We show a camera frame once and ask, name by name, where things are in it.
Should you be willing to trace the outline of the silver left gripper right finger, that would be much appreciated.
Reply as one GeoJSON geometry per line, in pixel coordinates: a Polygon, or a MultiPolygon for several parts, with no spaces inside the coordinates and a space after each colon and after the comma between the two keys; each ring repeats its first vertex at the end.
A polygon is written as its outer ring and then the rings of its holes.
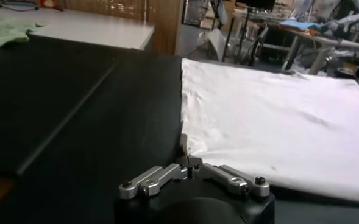
{"type": "Polygon", "coordinates": [[[213,166],[192,155],[188,155],[188,167],[192,169],[195,178],[212,180],[224,186],[231,194],[270,196],[270,184],[265,177],[253,177],[227,165],[213,166]]]}

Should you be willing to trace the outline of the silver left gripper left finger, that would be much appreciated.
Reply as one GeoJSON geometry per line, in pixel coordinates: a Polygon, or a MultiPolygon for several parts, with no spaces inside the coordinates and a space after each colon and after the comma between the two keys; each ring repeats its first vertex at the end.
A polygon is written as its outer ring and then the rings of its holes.
{"type": "Polygon", "coordinates": [[[120,199],[130,200],[139,194],[147,197],[155,196],[169,181],[186,179],[188,176],[186,160],[182,157],[180,164],[172,163],[166,167],[154,166],[133,179],[123,181],[119,186],[120,199]]]}

